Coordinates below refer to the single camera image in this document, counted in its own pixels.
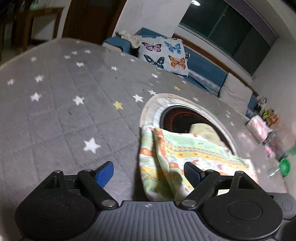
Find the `colorful patterned cloth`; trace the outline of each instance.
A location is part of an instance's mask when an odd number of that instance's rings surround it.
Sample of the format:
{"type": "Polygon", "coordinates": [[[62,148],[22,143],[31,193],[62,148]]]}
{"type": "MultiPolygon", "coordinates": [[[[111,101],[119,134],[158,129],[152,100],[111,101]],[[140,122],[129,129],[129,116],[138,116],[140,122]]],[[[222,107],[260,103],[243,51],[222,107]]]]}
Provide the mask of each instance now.
{"type": "Polygon", "coordinates": [[[258,183],[249,159],[231,154],[195,134],[178,134],[145,125],[142,127],[139,165],[145,193],[151,201],[182,201],[193,187],[184,176],[184,164],[191,162],[201,170],[212,169],[222,175],[247,173],[258,183]]]}

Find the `brown wooden door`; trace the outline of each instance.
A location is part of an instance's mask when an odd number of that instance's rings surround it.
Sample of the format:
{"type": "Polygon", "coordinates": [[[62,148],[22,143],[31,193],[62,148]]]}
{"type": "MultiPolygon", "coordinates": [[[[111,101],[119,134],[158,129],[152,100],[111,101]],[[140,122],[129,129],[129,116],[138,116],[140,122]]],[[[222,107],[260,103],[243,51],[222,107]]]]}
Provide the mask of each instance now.
{"type": "Polygon", "coordinates": [[[114,18],[119,18],[122,2],[126,0],[72,0],[62,36],[102,44],[114,18]]]}

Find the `window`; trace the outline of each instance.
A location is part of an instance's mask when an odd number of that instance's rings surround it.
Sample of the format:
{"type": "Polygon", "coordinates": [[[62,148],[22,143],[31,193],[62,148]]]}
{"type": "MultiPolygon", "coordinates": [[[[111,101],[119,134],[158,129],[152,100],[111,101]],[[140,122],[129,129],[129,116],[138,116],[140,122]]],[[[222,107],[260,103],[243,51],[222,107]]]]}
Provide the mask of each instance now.
{"type": "MultiPolygon", "coordinates": [[[[258,14],[249,5],[247,7],[249,9],[246,10],[246,6],[243,6],[242,12],[249,11],[246,15],[251,18],[249,13],[253,11],[251,13],[257,15],[257,18],[253,18],[256,23],[258,14]]],[[[270,31],[264,20],[259,19],[261,29],[262,25],[266,25],[263,26],[264,30],[268,28],[270,31]]],[[[275,41],[276,35],[268,43],[250,22],[252,19],[250,21],[243,17],[227,0],[192,0],[180,24],[210,41],[253,75],[270,50],[270,43],[275,41]]]]}

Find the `light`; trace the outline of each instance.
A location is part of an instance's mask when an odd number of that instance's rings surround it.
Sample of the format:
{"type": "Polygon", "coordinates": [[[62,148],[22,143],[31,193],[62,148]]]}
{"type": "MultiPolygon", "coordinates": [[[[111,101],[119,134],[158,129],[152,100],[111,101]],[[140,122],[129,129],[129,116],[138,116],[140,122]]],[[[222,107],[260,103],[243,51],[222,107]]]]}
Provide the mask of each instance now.
{"type": "Polygon", "coordinates": [[[191,3],[196,6],[200,6],[200,3],[196,0],[192,0],[191,3]]]}

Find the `sofa armrest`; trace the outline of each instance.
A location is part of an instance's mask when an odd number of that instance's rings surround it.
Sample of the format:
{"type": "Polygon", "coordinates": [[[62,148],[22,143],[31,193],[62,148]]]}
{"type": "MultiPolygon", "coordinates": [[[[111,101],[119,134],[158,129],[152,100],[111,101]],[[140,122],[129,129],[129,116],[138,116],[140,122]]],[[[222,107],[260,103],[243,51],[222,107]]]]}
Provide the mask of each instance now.
{"type": "Polygon", "coordinates": [[[130,53],[131,43],[127,40],[121,39],[118,36],[108,38],[108,39],[104,40],[103,43],[108,43],[108,44],[111,44],[115,47],[118,47],[124,53],[130,53]]]}

